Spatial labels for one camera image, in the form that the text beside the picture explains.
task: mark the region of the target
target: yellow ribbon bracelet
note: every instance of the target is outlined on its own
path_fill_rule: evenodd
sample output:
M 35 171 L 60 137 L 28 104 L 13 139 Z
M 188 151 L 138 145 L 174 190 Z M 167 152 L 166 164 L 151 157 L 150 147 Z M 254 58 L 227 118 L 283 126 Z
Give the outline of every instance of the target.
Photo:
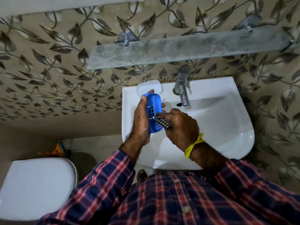
M 205 142 L 204 140 L 202 140 L 202 136 L 203 136 L 203 133 L 200 133 L 199 134 L 199 136 L 198 136 L 198 138 L 197 138 L 197 141 L 195 142 L 195 143 L 193 143 L 191 146 L 189 146 L 187 149 L 186 149 L 186 151 L 185 151 L 185 157 L 186 158 L 190 158 L 190 153 L 192 152 L 192 150 L 193 150 L 193 148 L 194 148 L 194 146 L 196 145 L 196 144 L 199 144 L 199 143 L 201 143 L 201 142 Z

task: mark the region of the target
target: plaid shirt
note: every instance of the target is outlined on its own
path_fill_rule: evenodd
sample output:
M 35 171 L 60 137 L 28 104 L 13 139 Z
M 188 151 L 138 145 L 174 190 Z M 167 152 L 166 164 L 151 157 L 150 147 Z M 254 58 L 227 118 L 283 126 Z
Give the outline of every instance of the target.
M 300 196 L 242 160 L 229 160 L 213 180 L 167 172 L 129 193 L 134 174 L 128 156 L 116 151 L 38 224 L 300 224 Z

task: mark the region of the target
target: white sink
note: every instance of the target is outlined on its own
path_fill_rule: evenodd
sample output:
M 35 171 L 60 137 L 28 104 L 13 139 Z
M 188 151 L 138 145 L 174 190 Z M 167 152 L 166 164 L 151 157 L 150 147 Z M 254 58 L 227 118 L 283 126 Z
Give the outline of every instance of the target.
M 232 77 L 195 80 L 187 89 L 190 106 L 180 106 L 179 96 L 173 93 L 175 83 L 162 84 L 161 100 L 164 108 L 180 109 L 197 120 L 203 139 L 228 158 L 241 159 L 254 144 L 254 130 L 250 117 Z M 130 134 L 133 113 L 140 98 L 136 86 L 123 87 L 122 137 Z M 199 170 L 195 162 L 166 137 L 164 130 L 151 134 L 150 143 L 143 147 L 137 162 L 162 170 Z

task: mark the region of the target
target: person's right hand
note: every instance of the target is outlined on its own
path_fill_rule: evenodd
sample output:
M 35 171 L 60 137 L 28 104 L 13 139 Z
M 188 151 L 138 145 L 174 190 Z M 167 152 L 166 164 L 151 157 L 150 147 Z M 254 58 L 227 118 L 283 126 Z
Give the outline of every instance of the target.
M 166 135 L 183 152 L 197 141 L 197 121 L 186 113 L 173 108 L 170 113 L 159 113 L 159 116 L 171 121 L 173 128 L 166 130 Z

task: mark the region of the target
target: chrome faucet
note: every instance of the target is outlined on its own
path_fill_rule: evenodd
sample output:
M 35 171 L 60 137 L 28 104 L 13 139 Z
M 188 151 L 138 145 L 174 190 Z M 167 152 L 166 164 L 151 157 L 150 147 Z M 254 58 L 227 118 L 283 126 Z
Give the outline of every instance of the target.
M 173 89 L 173 93 L 175 95 L 180 96 L 180 101 L 181 101 L 182 106 L 190 105 L 190 102 L 188 100 L 187 91 L 185 88 L 185 83 L 187 85 L 187 88 L 190 88 L 190 84 L 188 83 L 189 71 L 190 70 L 185 66 L 182 66 L 178 69 L 177 79 L 175 82 L 175 87 Z

